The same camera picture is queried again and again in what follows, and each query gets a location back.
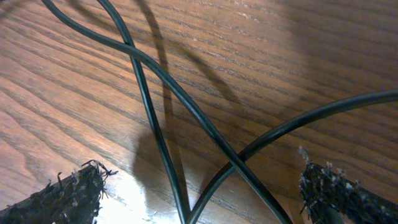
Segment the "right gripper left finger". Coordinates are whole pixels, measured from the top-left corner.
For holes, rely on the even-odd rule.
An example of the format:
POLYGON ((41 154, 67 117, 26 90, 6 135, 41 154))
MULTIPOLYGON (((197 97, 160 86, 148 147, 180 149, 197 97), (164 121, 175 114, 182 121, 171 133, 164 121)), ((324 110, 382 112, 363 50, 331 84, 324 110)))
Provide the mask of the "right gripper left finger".
POLYGON ((106 179, 116 170, 90 160, 68 177, 57 178, 54 184, 30 197, 1 210, 1 224, 93 224, 106 193, 106 179))

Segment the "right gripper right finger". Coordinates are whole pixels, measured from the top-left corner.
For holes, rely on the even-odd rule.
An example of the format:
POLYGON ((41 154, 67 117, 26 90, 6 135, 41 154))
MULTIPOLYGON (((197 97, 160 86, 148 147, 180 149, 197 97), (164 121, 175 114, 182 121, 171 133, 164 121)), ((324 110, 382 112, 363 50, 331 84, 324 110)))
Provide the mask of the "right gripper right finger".
POLYGON ((364 188, 359 181, 345 178, 342 169, 332 171, 333 164, 320 166, 309 159, 307 151, 298 152, 305 161, 299 180, 303 208, 312 223, 393 223, 397 224, 397 204, 364 188))

